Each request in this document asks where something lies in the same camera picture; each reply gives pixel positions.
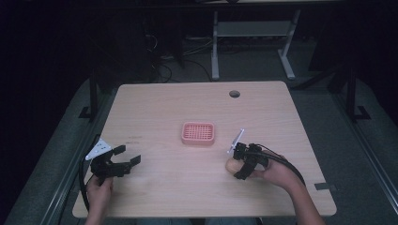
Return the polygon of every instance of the pink basket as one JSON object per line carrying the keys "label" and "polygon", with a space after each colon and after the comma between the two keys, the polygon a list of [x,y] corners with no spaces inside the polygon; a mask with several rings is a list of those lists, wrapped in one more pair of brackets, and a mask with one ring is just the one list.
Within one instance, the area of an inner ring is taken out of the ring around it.
{"label": "pink basket", "polygon": [[182,128],[182,142],[192,145],[212,145],[214,125],[212,123],[187,122]]}

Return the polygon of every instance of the tabletop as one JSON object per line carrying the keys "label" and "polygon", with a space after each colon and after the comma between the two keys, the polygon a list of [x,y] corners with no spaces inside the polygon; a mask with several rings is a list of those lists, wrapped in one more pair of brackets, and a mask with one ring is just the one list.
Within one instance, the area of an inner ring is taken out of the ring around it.
{"label": "tabletop", "polygon": [[[230,93],[239,93],[231,97]],[[181,141],[185,122],[212,123],[210,146]],[[241,143],[260,143],[284,155],[304,177],[319,213],[336,206],[284,82],[198,82],[122,85],[101,138],[138,155],[130,174],[114,180],[109,217],[208,218],[294,216],[287,193],[262,180],[237,180],[225,169],[226,152],[240,129]],[[78,197],[73,215],[86,217]]]}

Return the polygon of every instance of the gray carpet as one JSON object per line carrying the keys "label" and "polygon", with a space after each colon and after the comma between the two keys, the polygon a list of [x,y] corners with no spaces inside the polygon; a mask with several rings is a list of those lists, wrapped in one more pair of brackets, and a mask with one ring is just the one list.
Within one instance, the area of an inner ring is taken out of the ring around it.
{"label": "gray carpet", "polygon": [[[297,78],[288,81],[284,77],[282,64],[276,50],[277,44],[252,47],[249,51],[220,55],[220,82],[231,81],[284,81],[294,86],[311,78],[307,71],[314,43],[294,42],[289,58]],[[185,57],[200,63],[209,72],[210,55],[195,54]],[[207,82],[205,70],[192,62],[181,68],[176,62],[165,63],[173,71],[170,82]],[[169,70],[161,69],[166,78]],[[364,154],[362,145],[354,133],[353,126],[363,131],[366,140],[374,148],[390,178],[397,184],[397,167],[394,160],[398,152],[398,131],[383,110],[378,106],[373,93],[362,82],[358,82],[357,102],[370,113],[372,120],[359,121],[353,125],[344,114],[338,96],[330,94],[326,85],[328,79],[317,83],[305,91],[292,91],[292,98],[299,116],[307,131],[314,152],[327,182],[337,190],[332,196],[337,205],[337,213],[327,217],[328,224],[398,224],[398,216],[391,207],[380,187],[371,164]],[[104,118],[110,110],[113,97],[101,94],[100,115],[95,124],[88,119],[78,118],[81,109],[88,106],[88,83],[82,84],[70,103],[57,131],[50,140],[38,166],[26,184],[23,193],[15,204],[6,224],[40,224],[45,217],[48,205],[59,190],[62,177],[70,164],[70,159],[79,146],[91,143],[95,133],[100,133]],[[59,224],[84,224],[71,214],[77,198],[78,185],[75,182],[69,189],[65,209]],[[294,224],[292,217],[265,217],[265,224]],[[133,219],[108,218],[105,224],[133,224]]]}

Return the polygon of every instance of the table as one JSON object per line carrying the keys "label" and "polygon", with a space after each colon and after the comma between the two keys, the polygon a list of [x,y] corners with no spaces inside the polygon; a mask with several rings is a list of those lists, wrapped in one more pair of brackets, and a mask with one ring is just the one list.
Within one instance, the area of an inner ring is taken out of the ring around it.
{"label": "table", "polygon": [[[230,97],[231,91],[240,96]],[[213,123],[215,142],[182,143],[182,126],[190,121]],[[237,180],[224,168],[241,128],[242,143],[261,143],[298,168],[321,215],[336,212],[329,190],[314,186],[325,179],[285,83],[199,82],[119,88],[101,138],[127,146],[113,162],[138,155],[142,162],[115,178],[109,217],[294,216],[284,190],[262,179]],[[73,215],[86,217],[81,196]]]}

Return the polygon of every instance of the floor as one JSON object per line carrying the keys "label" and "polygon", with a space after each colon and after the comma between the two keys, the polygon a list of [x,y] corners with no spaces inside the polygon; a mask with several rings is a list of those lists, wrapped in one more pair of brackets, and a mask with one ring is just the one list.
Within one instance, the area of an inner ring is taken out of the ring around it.
{"label": "floor", "polygon": [[[284,76],[277,50],[281,41],[239,44],[220,54],[219,82],[284,81],[288,87],[303,83],[316,72],[308,71],[315,42],[296,40],[288,54],[297,78]],[[158,83],[210,82],[208,50],[184,57],[185,67],[174,60],[164,60]],[[329,78],[300,91],[291,91],[303,126],[313,146],[331,192],[337,213],[326,217],[328,224],[398,224],[394,211],[375,170],[367,157],[371,147],[395,186],[398,184],[398,130],[375,100],[371,89],[357,81],[357,104],[364,106],[371,120],[352,123],[344,112],[345,90],[333,95]],[[79,192],[76,179],[76,154],[85,151],[106,120],[116,90],[99,93],[99,114],[93,122],[79,118],[89,105],[88,82],[84,82],[69,104],[63,119],[47,145],[6,224],[84,224],[71,210]],[[107,218],[105,224],[134,224],[133,218]],[[295,224],[293,217],[264,217],[264,224]]]}

